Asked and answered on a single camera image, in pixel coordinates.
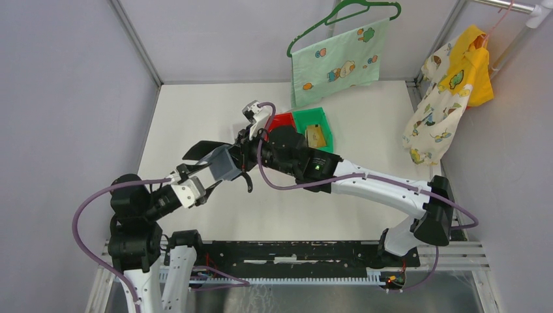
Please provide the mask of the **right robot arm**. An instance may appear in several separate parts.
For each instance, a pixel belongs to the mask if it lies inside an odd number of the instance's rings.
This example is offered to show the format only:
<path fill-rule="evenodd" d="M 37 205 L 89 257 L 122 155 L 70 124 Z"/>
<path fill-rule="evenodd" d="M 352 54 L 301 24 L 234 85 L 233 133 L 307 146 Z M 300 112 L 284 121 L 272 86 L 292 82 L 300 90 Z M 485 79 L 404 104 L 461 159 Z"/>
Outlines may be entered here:
<path fill-rule="evenodd" d="M 447 246 L 453 223 L 449 181 L 435 175 L 429 181 L 401 179 L 308 146 L 306 138 L 290 126 L 264 129 L 251 136 L 240 131 L 230 155 L 243 172 L 257 166 L 292 176 L 291 189 L 343 194 L 374 201 L 397 209 L 407 218 L 383 231 L 376 255 L 385 266 L 393 266 L 412 248 L 428 244 Z"/>

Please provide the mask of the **light green printed cloth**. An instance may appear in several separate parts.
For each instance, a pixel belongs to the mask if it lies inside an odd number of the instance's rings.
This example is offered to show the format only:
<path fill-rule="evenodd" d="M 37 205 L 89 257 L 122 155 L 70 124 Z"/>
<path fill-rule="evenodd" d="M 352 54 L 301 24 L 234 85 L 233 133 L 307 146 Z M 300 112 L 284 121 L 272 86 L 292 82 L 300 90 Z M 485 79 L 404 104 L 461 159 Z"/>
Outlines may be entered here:
<path fill-rule="evenodd" d="M 378 81 L 389 24 L 382 19 L 293 52 L 292 108 Z"/>

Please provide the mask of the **white printed garment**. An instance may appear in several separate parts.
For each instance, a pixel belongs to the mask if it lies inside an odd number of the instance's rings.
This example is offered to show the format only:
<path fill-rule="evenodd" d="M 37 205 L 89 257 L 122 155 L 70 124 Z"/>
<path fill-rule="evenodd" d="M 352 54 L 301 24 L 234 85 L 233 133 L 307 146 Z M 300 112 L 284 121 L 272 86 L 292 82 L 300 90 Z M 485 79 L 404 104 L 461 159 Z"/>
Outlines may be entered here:
<path fill-rule="evenodd" d="M 416 165 L 437 165 L 454 138 L 467 108 L 467 97 L 441 90 L 440 82 L 449 68 L 453 39 L 435 51 L 422 67 L 428 88 L 402 135 L 403 147 Z"/>

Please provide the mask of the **black leather card holder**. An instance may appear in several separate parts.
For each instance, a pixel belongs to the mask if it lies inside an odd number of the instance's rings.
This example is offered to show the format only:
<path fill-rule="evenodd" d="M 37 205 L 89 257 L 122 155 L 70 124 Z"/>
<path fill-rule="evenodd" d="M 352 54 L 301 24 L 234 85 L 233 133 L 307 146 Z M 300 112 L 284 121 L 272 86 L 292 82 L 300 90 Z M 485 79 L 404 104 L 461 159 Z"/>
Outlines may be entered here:
<path fill-rule="evenodd" d="M 196 165 L 207 166 L 213 176 L 214 183 L 217 181 L 233 181 L 238 177 L 244 177 L 247 183 L 247 192 L 251 193 L 253 191 L 253 182 L 248 173 L 242 172 L 239 170 L 234 161 L 232 160 L 229 147 L 227 150 L 212 161 L 197 161 Z"/>

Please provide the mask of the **yellow garment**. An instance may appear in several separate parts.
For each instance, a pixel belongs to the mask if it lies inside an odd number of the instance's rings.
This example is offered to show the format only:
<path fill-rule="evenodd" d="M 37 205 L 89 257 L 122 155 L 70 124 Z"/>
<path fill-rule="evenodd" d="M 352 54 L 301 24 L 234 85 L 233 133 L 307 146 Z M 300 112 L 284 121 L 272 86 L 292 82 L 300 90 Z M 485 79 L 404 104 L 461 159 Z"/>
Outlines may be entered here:
<path fill-rule="evenodd" d="M 441 90 L 467 97 L 469 107 L 478 107 L 494 98 L 485 37 L 486 33 L 475 25 L 459 35 L 451 44 L 449 68 L 440 82 Z"/>

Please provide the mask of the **gold card stack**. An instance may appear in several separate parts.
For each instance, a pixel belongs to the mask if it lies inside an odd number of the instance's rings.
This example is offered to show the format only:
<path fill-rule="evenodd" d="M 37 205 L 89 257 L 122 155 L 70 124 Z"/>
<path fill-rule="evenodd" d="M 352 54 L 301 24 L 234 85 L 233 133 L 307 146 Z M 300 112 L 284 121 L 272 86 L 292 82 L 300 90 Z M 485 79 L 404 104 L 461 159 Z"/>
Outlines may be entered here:
<path fill-rule="evenodd" d="M 305 138 L 310 148 L 318 149 L 327 147 L 327 140 L 325 139 L 323 128 L 320 124 L 308 125 L 305 130 Z"/>

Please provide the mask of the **green plastic bin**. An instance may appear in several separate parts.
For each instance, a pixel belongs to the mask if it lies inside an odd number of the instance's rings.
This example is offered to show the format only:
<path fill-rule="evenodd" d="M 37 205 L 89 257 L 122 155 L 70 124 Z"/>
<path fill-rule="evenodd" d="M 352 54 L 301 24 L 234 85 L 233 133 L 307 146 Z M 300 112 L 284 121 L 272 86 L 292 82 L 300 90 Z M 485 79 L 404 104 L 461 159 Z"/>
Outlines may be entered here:
<path fill-rule="evenodd" d="M 297 132 L 305 137 L 308 147 L 334 152 L 333 135 L 323 108 L 294 111 L 292 115 Z"/>

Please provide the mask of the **green clothes hanger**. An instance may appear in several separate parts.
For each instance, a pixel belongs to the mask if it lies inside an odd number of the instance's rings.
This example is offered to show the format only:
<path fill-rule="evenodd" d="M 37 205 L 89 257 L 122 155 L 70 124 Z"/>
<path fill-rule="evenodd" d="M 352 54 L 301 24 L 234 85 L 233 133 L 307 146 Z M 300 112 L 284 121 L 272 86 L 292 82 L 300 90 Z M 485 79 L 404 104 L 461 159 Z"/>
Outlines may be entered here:
<path fill-rule="evenodd" d="M 342 17 L 338 17 L 339 13 L 345 9 L 348 6 L 351 5 L 359 5 L 362 6 L 363 9 L 360 11 L 354 12 L 349 15 L 345 15 Z M 338 4 L 336 4 L 332 11 L 324 18 L 322 18 L 320 21 L 315 23 L 314 25 L 310 26 L 308 29 L 304 30 L 302 33 L 297 35 L 288 45 L 286 50 L 286 56 L 288 58 L 292 57 L 292 48 L 295 45 L 296 42 L 301 40 L 303 37 L 314 31 L 320 26 L 332 26 L 335 23 L 341 22 L 343 20 L 347 20 L 349 18 L 352 18 L 354 16 L 358 16 L 361 14 L 364 14 L 366 12 L 369 12 L 372 7 L 394 7 L 396 9 L 396 14 L 391 16 L 389 18 L 390 21 L 397 19 L 401 13 L 402 13 L 402 6 L 397 1 L 366 1 L 366 0 L 345 0 L 340 1 Z"/>

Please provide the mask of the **red plastic bin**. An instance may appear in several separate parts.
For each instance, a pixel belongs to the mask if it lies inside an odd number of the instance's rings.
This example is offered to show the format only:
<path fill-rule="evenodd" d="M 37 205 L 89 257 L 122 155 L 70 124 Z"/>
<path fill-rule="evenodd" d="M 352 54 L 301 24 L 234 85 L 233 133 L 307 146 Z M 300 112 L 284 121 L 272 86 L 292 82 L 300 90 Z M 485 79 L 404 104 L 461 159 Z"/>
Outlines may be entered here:
<path fill-rule="evenodd" d="M 272 123 L 268 126 L 267 131 L 272 132 L 275 128 L 281 126 L 291 126 L 296 130 L 295 120 L 292 113 L 281 113 L 275 115 Z"/>

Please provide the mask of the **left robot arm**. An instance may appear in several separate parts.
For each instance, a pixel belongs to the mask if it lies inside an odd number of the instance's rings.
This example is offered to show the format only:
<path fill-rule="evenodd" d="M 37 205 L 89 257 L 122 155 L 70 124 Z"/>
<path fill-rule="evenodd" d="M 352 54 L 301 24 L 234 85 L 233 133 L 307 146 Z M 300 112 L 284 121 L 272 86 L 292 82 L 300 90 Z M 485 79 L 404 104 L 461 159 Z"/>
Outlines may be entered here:
<path fill-rule="evenodd" d="M 175 252 L 167 291 L 160 290 L 162 228 L 158 221 L 179 208 L 203 205 L 216 186 L 239 174 L 228 150 L 230 144 L 202 141 L 158 189 L 150 191 L 136 174 L 113 182 L 108 254 L 126 292 L 130 312 L 178 312 L 184 308 L 192 268 L 205 257 L 198 231 L 176 231 L 167 250 Z"/>

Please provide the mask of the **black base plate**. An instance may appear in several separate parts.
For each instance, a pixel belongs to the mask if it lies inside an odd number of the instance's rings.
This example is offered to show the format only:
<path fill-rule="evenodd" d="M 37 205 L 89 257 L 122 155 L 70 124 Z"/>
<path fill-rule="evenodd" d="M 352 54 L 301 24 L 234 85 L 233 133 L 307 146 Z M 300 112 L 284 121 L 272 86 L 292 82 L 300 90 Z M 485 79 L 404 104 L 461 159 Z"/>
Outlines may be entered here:
<path fill-rule="evenodd" d="M 376 241 L 210 241 L 195 264 L 237 278 L 364 278 L 370 270 L 415 268 L 421 262 L 416 248 L 393 256 Z"/>

